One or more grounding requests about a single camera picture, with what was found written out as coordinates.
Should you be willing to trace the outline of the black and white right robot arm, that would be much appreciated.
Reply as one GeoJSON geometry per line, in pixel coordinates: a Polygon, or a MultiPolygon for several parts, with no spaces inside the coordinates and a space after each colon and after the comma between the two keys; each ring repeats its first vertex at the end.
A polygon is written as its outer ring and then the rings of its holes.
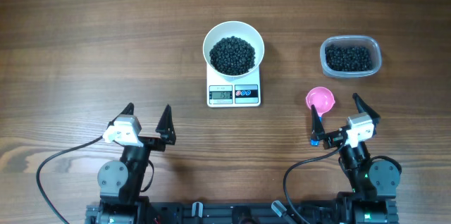
{"type": "Polygon", "coordinates": [[[310,201],[299,209],[310,223],[399,223],[395,197],[401,165],[387,156],[371,156],[365,141],[376,135],[380,115],[356,93],[352,95],[358,114],[347,124],[326,133],[316,105],[312,104],[313,141],[325,149],[338,150],[338,163],[350,182],[351,192],[339,192],[330,201],[310,201]]]}

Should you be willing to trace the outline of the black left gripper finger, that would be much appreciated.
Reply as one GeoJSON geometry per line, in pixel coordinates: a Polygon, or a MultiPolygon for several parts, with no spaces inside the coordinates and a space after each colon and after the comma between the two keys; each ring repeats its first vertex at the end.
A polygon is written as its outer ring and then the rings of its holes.
{"type": "Polygon", "coordinates": [[[160,138],[165,144],[175,144],[176,134],[173,126],[172,108],[169,104],[166,105],[155,131],[160,134],[160,138]]]}
{"type": "Polygon", "coordinates": [[[129,103],[113,120],[109,121],[108,126],[133,124],[135,122],[134,109],[135,105],[129,103]]]}

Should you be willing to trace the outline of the pink scoop with blue handle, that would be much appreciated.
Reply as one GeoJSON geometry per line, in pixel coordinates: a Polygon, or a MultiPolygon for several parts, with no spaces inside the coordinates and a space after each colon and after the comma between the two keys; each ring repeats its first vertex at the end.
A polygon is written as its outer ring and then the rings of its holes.
{"type": "Polygon", "coordinates": [[[318,113],[319,122],[322,121],[322,115],[329,112],[335,104],[333,93],[325,87],[315,87],[309,91],[305,98],[309,109],[314,105],[318,113]]]}

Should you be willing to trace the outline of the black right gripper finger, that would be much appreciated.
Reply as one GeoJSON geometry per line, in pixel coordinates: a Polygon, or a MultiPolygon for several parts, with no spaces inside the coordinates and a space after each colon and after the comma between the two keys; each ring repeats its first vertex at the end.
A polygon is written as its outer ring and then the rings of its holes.
{"type": "Polygon", "coordinates": [[[367,113],[372,119],[373,124],[379,124],[381,117],[376,111],[374,111],[368,104],[366,104],[357,93],[354,93],[352,95],[352,98],[354,99],[359,113],[367,113]]]}
{"type": "Polygon", "coordinates": [[[312,118],[312,133],[310,137],[311,142],[320,142],[325,137],[325,130],[323,128],[321,118],[316,110],[315,105],[311,105],[311,118],[312,118]]]}

